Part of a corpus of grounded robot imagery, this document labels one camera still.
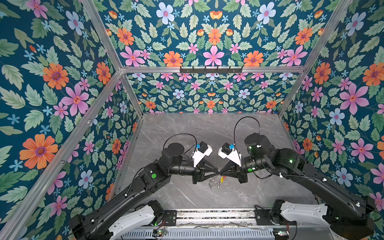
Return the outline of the silver keyring with keys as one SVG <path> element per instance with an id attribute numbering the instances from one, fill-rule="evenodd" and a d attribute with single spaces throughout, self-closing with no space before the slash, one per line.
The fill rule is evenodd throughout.
<path id="1" fill-rule="evenodd" d="M 225 179 L 226 179 L 226 177 L 223 177 L 221 175 L 217 175 L 217 176 L 214 176 L 214 177 L 210 178 L 210 180 L 209 180 L 209 188 L 211 190 L 219 189 L 220 185 L 224 182 Z"/>

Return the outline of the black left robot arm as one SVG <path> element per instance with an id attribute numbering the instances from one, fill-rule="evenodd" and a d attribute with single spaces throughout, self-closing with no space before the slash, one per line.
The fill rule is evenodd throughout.
<path id="1" fill-rule="evenodd" d="M 141 226 L 161 224 L 165 212 L 158 201 L 149 201 L 132 213 L 128 211 L 167 185 L 173 175 L 190 176 L 193 184 L 218 175 L 217 167 L 204 159 L 212 152 L 211 146 L 201 142 L 188 158 L 182 144 L 170 144 L 158 160 L 139 170 L 129 186 L 104 206 L 86 216 L 73 217 L 70 227 L 75 239 L 119 240 Z"/>

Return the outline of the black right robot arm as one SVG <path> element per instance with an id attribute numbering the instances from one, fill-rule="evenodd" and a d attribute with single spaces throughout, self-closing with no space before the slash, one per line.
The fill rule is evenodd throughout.
<path id="1" fill-rule="evenodd" d="M 374 211 L 373 201 L 333 182 L 296 151 L 276 149 L 264 135 L 253 133 L 247 136 L 245 145 L 248 152 L 245 157 L 228 143 L 219 149 L 218 155 L 229 159 L 220 171 L 222 176 L 246 183 L 248 174 L 266 170 L 271 176 L 301 185 L 323 201 L 322 204 L 304 205 L 275 200 L 268 211 L 273 223 L 307 222 L 323 225 L 347 240 L 360 240 L 374 233 L 375 223 L 370 219 L 370 213 Z"/>

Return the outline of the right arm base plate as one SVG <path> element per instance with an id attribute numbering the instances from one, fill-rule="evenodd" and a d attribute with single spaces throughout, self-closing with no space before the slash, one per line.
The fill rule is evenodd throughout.
<path id="1" fill-rule="evenodd" d="M 254 209 L 255 219 L 258 225 L 276 225 L 276 226 L 296 226 L 296 221 L 286 220 L 282 214 L 281 210 L 275 205 L 271 209 L 265 209 L 259 205 L 255 205 Z"/>

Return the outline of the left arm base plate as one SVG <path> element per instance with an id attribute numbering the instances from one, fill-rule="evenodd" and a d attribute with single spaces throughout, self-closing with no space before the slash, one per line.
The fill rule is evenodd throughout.
<path id="1" fill-rule="evenodd" d="M 163 218 L 161 219 L 160 223 L 158 224 L 158 227 L 160 227 L 160 226 L 174 227 L 174 226 L 176 226 L 178 211 L 177 210 L 165 210 L 162 217 Z"/>

